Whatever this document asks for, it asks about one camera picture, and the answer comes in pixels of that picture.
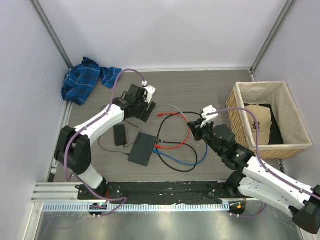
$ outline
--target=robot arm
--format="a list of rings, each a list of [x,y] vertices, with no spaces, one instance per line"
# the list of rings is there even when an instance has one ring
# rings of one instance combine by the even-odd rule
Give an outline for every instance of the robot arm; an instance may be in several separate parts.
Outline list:
[[[320,228],[320,201],[308,195],[320,196],[320,186],[311,188],[306,184],[296,181],[236,143],[235,135],[227,125],[214,126],[214,119],[218,114],[207,116],[217,110],[208,106],[202,111],[202,118],[189,122],[196,141],[204,140],[206,144],[222,158],[222,162],[234,172],[228,178],[228,191],[232,194],[239,192],[243,196],[256,198],[269,204],[292,218],[300,228],[316,234]],[[289,182],[298,186],[300,190],[288,185]]]
[[[154,102],[151,102],[155,92],[156,89],[147,85],[146,81],[142,82],[142,87],[132,84],[123,98],[113,99],[108,112],[109,105],[96,116],[75,128],[65,126],[60,132],[54,158],[64,164],[68,142],[72,136],[85,128],[72,142],[67,156],[67,167],[98,195],[104,197],[107,181],[91,164],[91,146],[102,134],[128,118],[135,117],[147,122],[156,106]]]

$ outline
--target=woven basket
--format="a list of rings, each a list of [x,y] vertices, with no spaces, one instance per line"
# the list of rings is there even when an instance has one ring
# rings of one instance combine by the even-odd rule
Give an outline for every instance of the woven basket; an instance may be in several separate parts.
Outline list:
[[[261,158],[288,159],[312,145],[285,82],[237,82],[226,106],[244,108],[244,101],[246,104],[270,104],[281,131],[284,144],[259,145]],[[246,112],[231,110],[228,114],[236,142],[256,153],[256,144]]]

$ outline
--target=blue plaid shirt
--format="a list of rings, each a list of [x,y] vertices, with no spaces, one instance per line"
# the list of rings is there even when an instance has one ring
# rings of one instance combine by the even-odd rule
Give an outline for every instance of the blue plaid shirt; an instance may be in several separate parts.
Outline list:
[[[83,57],[82,63],[71,68],[64,76],[62,98],[82,105],[94,90],[99,78],[104,86],[111,89],[120,72],[121,68],[99,67],[96,62]]]

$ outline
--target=gray wood surface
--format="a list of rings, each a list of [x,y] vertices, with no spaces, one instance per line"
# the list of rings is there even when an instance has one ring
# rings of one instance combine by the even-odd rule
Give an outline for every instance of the gray wood surface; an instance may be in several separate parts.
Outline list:
[[[233,71],[170,71],[170,72],[144,72],[148,84],[156,88],[153,101],[158,106],[171,104],[182,111],[199,113],[208,105],[216,109],[226,107],[229,97],[236,82],[251,82],[248,70]],[[120,96],[123,91],[128,91],[131,84],[141,85],[141,78],[136,73],[124,73],[115,91],[115,96]],[[109,103],[111,90],[100,82],[82,106],[73,105],[69,126],[75,127],[96,115],[103,105]],[[147,123],[138,119],[129,118],[128,121],[139,126],[146,134],[156,136],[163,117],[156,117],[156,113],[177,112],[169,106],[161,106],[153,111]],[[196,115],[187,114],[189,121],[198,119]],[[222,113],[215,121],[217,125],[227,124],[230,121],[227,113]],[[126,128],[127,142],[132,143],[138,134],[137,128],[124,123]],[[169,118],[163,125],[160,139],[165,141],[181,142],[187,134],[186,122],[178,116]],[[187,141],[193,146],[200,160],[205,154],[205,143],[197,143],[192,135]],[[132,146],[124,148],[115,146],[114,133],[110,129],[101,137],[101,145],[111,151],[123,151],[130,153]],[[144,167],[128,161],[128,156],[122,153],[107,152],[101,149],[96,141],[92,146],[92,164],[95,169],[111,182],[139,182],[139,181],[225,181],[232,173],[221,162],[221,159],[209,149],[205,161],[199,164],[193,171],[180,173],[165,166],[156,154],[152,154],[148,167]],[[194,163],[193,151],[182,146],[175,150],[163,150],[164,153],[187,162]],[[164,158],[171,166],[180,170],[188,170],[191,166],[184,166],[168,158]],[[269,161],[273,166],[278,166],[277,160]],[[58,167],[55,182],[64,182],[63,168]]]

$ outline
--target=beige cap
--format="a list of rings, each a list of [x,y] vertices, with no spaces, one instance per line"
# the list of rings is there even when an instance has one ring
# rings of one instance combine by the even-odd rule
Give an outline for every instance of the beige cap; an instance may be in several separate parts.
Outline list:
[[[248,105],[245,107],[250,110],[258,121],[259,126],[259,145],[268,145],[270,140],[270,127],[272,125],[271,121],[271,111],[270,108],[259,106],[259,105]],[[257,140],[257,127],[254,118],[247,112],[253,140],[256,143]]]

